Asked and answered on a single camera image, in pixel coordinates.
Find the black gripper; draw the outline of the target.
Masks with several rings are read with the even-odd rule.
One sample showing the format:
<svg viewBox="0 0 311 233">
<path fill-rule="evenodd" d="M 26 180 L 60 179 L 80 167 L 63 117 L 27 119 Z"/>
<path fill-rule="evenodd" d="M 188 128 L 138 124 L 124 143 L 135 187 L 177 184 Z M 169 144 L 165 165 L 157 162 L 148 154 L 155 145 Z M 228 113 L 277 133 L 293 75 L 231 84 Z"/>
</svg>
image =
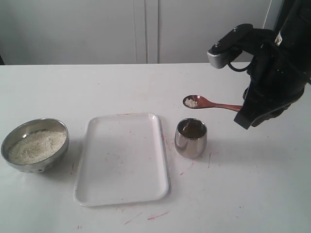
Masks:
<svg viewBox="0 0 311 233">
<path fill-rule="evenodd" d="M 275 40 L 254 56 L 251 82 L 234 121 L 244 129 L 278 117 L 304 93 L 311 78 L 311 2 L 297 0 Z"/>
</svg>

